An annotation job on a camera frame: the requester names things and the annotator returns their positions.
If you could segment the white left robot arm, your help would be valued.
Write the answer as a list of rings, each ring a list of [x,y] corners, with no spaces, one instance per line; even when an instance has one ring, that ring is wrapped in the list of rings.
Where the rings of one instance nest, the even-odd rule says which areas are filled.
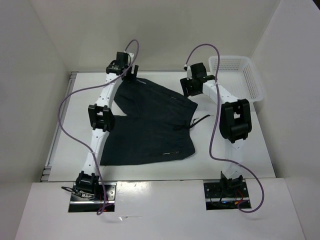
[[[106,194],[100,172],[99,153],[103,141],[115,127],[115,116],[112,113],[112,103],[120,80],[137,76],[138,66],[134,65],[136,54],[129,51],[117,52],[116,58],[106,67],[105,83],[94,86],[94,89],[102,88],[98,99],[88,106],[88,116],[92,137],[88,147],[88,155],[84,166],[75,180],[73,192],[94,200]]]

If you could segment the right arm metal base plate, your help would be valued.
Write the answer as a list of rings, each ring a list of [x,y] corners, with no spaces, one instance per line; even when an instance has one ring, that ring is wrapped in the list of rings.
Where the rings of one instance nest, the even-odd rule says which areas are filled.
[[[219,180],[209,180],[203,182],[203,189],[207,211],[233,210],[237,209],[239,204],[241,209],[252,208],[245,181],[235,189],[223,191]]]

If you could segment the dark navy shorts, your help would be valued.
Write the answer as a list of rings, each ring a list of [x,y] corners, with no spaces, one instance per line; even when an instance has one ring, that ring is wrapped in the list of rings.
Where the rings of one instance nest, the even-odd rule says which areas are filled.
[[[190,123],[197,103],[148,79],[123,81],[114,102],[116,115],[100,164],[132,166],[184,160],[196,150]]]

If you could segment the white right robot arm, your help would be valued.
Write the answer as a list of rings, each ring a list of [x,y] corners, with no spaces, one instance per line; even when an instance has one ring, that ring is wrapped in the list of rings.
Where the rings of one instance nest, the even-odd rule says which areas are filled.
[[[224,162],[221,171],[219,191],[225,197],[232,196],[241,187],[243,176],[240,169],[242,148],[252,131],[250,103],[247,99],[239,99],[218,83],[217,75],[208,75],[205,65],[201,63],[185,64],[186,77],[180,80],[183,95],[193,97],[205,94],[217,105],[217,113],[209,142],[209,155],[213,160]],[[226,157],[213,155],[215,134],[219,130],[225,140]]]

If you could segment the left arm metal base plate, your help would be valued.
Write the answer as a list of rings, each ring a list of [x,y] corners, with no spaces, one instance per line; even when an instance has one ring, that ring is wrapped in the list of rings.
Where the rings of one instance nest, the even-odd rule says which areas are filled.
[[[69,213],[93,213],[97,212],[104,203],[103,188],[99,184],[98,193],[85,193],[83,191],[75,191],[76,184],[74,183],[71,187],[62,187],[62,189],[70,192],[70,201],[68,212]],[[106,190],[106,208],[103,210],[104,213],[115,211],[115,200],[116,200],[116,182],[106,182],[104,184]]]

